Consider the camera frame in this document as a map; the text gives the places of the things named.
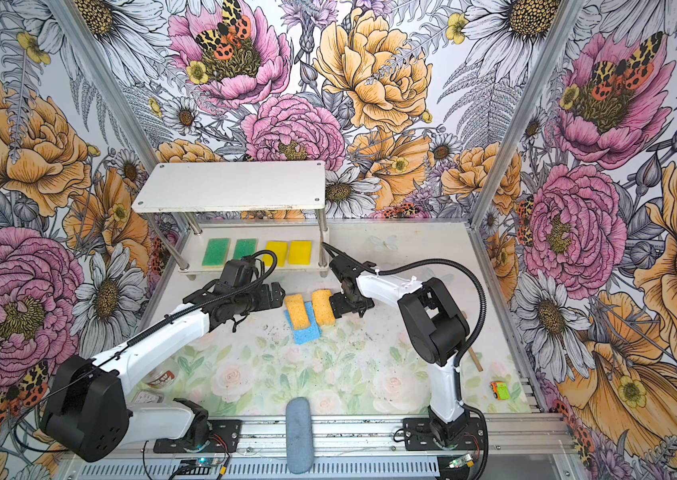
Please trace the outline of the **green yellow sponge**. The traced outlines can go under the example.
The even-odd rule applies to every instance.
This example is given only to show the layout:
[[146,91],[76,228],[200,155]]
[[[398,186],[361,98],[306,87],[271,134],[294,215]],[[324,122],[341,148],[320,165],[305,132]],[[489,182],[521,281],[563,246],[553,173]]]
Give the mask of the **green yellow sponge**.
[[202,267],[218,267],[226,263],[230,249],[230,238],[212,238],[206,243],[206,250],[202,256]]
[[242,238],[236,240],[234,244],[233,260],[242,260],[248,256],[254,255],[258,251],[258,240],[256,238]]

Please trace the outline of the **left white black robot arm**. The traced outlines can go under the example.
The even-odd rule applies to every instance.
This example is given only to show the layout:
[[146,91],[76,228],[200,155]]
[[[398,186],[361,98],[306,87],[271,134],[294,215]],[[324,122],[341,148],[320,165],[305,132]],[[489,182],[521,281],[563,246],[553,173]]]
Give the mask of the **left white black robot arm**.
[[208,410],[184,398],[130,403],[148,373],[218,326],[282,307],[284,290],[268,282],[278,256],[260,250],[224,264],[222,275],[188,294],[162,320],[92,358],[66,360],[46,396],[40,431],[86,462],[122,445],[169,439],[200,451],[210,440]]

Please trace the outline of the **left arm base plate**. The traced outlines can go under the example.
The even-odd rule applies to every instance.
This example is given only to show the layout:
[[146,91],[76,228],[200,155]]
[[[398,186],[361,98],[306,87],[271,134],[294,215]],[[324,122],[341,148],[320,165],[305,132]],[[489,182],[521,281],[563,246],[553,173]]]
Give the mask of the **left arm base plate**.
[[239,419],[210,419],[206,435],[200,438],[200,443],[191,444],[186,439],[158,439],[154,441],[154,453],[236,453],[238,443],[242,438],[242,420]]

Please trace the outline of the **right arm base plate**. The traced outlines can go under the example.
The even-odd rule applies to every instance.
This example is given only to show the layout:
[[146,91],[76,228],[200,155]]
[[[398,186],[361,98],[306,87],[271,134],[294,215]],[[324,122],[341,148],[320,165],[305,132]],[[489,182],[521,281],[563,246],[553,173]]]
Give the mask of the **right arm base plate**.
[[487,428],[478,417],[444,424],[436,418],[408,417],[402,420],[401,439],[407,451],[484,450]]

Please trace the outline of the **orange cellulose sponge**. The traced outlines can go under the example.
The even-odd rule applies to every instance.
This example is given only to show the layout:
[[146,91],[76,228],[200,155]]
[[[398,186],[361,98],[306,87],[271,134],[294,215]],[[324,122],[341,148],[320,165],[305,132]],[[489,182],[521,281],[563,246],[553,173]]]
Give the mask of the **orange cellulose sponge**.
[[306,330],[310,328],[310,316],[306,310],[306,302],[302,294],[288,295],[284,298],[284,305],[286,306],[286,313],[290,318],[290,324],[294,331]]

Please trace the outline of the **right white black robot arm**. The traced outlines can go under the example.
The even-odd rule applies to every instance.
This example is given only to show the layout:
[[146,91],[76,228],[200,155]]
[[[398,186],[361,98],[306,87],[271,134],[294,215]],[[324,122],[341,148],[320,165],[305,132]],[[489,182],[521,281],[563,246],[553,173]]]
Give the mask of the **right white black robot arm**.
[[[460,362],[484,326],[486,297],[481,282],[468,268],[449,259],[424,259],[380,270],[374,263],[360,262],[330,244],[324,243],[322,249],[330,256],[330,270],[341,287],[339,293],[330,295],[334,317],[364,316],[378,303],[398,309],[411,346],[428,364],[431,435],[441,448],[454,446],[470,422],[462,398]],[[414,276],[400,276],[428,265],[451,267],[472,282],[478,295],[474,329],[441,279],[420,281]]]

